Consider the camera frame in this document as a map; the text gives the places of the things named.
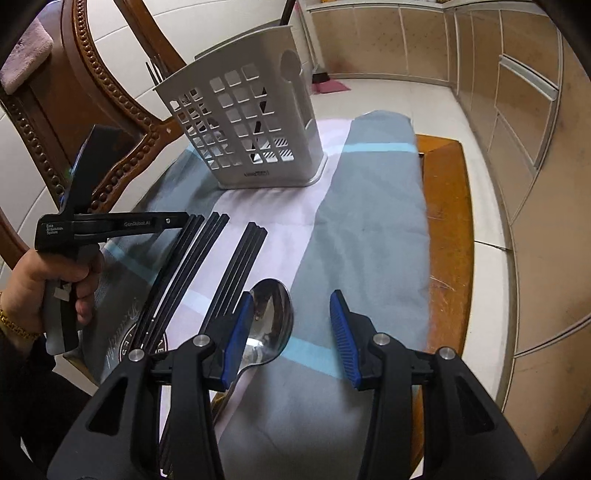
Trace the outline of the person's left hand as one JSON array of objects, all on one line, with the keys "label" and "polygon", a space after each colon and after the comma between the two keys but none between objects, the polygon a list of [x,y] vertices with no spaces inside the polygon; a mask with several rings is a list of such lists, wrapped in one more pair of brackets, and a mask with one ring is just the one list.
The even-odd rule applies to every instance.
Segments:
[{"label": "person's left hand", "polygon": [[60,255],[26,252],[11,273],[1,294],[1,311],[7,320],[29,334],[45,332],[41,305],[49,281],[63,280],[76,286],[77,322],[85,326],[93,316],[94,293],[98,288],[103,256],[97,252],[87,263]]}]

